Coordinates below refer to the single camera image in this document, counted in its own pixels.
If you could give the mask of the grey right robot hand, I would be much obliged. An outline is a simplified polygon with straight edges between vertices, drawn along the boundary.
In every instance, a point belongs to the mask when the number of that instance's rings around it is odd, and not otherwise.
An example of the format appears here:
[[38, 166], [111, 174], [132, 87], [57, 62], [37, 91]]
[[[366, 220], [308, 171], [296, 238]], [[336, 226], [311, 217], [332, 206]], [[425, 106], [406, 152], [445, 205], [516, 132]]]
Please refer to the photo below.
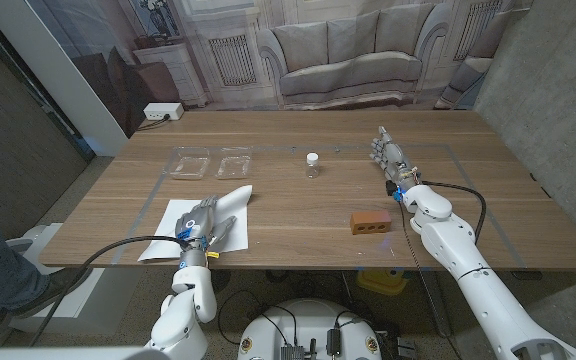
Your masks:
[[382, 168], [385, 178], [405, 193], [419, 184], [417, 170], [383, 126], [378, 127], [378, 132], [379, 137], [372, 141], [370, 158]]

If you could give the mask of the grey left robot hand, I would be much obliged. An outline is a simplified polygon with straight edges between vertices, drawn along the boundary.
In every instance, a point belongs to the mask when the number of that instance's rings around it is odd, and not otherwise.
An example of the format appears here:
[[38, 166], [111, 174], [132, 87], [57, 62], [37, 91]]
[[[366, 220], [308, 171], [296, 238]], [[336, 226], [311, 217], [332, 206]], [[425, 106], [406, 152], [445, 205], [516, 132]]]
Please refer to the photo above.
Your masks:
[[179, 268], [207, 266], [207, 251], [220, 242], [236, 222], [235, 216], [215, 222], [215, 209], [219, 197], [211, 195], [202, 199], [189, 212], [184, 213], [176, 222], [175, 237], [180, 245]]

